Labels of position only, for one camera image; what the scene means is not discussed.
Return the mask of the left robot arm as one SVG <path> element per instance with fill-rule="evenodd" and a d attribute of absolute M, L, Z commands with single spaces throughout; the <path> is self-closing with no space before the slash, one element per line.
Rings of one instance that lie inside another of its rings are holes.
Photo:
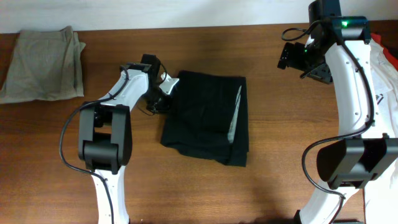
<path fill-rule="evenodd" d="M 171 105 L 173 84 L 160 73 L 162 62 L 144 54 L 140 63 L 120 69 L 117 83 L 99 100 L 79 110 L 78 157 L 95 183 L 99 223 L 129 223 L 124 198 L 124 172 L 132 154 L 131 110 L 143 99 L 151 114 Z"/>

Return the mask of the black shorts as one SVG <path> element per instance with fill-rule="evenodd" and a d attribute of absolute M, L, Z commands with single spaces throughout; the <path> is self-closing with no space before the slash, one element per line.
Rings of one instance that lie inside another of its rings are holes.
<path fill-rule="evenodd" d="M 249 152 L 245 77 L 182 70 L 161 145 L 181 155 L 244 167 Z"/>

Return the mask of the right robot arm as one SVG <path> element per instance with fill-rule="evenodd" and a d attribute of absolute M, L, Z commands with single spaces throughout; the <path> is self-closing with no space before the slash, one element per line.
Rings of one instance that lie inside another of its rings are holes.
<path fill-rule="evenodd" d="M 301 71 L 302 78 L 333 84 L 338 105 L 338 135 L 321 139 L 320 180 L 294 223 L 334 223 L 347 200 L 380 176 L 397 159 L 397 139 L 387 132 L 371 75 L 371 32 L 363 16 L 343 16 L 337 0 L 315 0 L 310 25 L 285 40 L 278 67 Z"/>

